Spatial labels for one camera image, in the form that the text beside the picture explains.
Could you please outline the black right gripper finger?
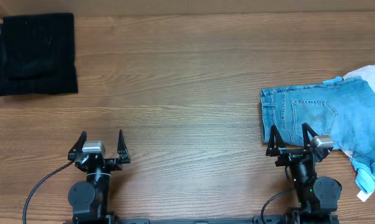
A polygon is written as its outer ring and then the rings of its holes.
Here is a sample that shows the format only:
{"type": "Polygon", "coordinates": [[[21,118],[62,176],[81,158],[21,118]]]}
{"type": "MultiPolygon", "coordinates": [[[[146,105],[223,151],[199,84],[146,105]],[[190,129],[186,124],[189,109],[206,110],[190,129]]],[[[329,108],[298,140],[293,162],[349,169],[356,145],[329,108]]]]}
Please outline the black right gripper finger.
{"type": "Polygon", "coordinates": [[[313,147],[311,145],[311,140],[309,136],[315,137],[317,136],[317,133],[310,127],[308,123],[303,123],[302,124],[302,134],[303,134],[303,145],[305,149],[309,149],[313,147]]]}
{"type": "Polygon", "coordinates": [[[271,126],[270,139],[266,149],[266,156],[281,156],[287,151],[276,125],[271,126]]]}

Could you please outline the light blue denim jeans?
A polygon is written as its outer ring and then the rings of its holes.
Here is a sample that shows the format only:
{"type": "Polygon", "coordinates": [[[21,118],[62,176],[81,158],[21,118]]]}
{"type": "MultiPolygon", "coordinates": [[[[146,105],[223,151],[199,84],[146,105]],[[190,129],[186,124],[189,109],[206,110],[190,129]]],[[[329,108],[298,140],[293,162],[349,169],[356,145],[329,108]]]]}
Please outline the light blue denim jeans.
{"type": "Polygon", "coordinates": [[[262,140],[269,141],[272,125],[287,144],[303,145],[302,124],[329,135],[335,149],[375,175],[375,93],[360,77],[328,80],[312,85],[279,86],[260,92],[262,140]]]}

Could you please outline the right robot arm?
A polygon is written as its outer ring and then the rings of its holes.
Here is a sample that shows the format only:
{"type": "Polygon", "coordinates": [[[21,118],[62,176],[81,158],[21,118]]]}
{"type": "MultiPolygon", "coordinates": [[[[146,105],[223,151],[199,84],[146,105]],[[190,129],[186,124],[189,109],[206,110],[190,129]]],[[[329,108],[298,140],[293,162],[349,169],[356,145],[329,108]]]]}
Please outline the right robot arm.
{"type": "Polygon", "coordinates": [[[331,177],[318,177],[315,165],[333,150],[328,135],[318,135],[307,123],[302,125],[303,148],[287,149],[276,125],[271,126],[266,156],[276,157],[275,165],[283,167],[293,188],[271,197],[262,207],[262,223],[338,223],[337,211],[342,185],[331,177]],[[276,198],[295,191],[299,206],[289,208],[283,215],[265,217],[264,210],[276,198]]]}

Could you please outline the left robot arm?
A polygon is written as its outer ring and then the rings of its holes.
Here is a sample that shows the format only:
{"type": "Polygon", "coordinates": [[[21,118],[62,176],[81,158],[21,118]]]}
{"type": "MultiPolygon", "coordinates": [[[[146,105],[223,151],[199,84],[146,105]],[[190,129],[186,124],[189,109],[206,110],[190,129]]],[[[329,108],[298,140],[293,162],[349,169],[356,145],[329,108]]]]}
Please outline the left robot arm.
{"type": "Polygon", "coordinates": [[[86,180],[75,183],[69,190],[68,201],[73,208],[73,223],[119,223],[119,218],[108,211],[111,173],[122,170],[131,158],[123,133],[118,136],[118,157],[106,158],[102,141],[87,140],[83,131],[68,152],[68,160],[86,174],[86,180]]]}

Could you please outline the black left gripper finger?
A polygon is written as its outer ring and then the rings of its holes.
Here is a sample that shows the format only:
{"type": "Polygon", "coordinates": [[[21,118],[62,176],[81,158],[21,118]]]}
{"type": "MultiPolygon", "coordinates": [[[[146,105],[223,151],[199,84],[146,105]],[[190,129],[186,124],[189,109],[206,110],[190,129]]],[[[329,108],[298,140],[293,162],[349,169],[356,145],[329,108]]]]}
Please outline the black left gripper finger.
{"type": "Polygon", "coordinates": [[[121,160],[121,163],[130,163],[131,158],[127,150],[127,146],[124,140],[123,132],[119,130],[119,137],[118,137],[118,146],[117,146],[117,153],[121,160]]]}
{"type": "Polygon", "coordinates": [[[77,142],[73,145],[73,147],[68,152],[68,160],[74,161],[79,153],[82,152],[82,148],[84,143],[86,142],[87,134],[86,131],[83,131],[78,138],[77,142]]]}

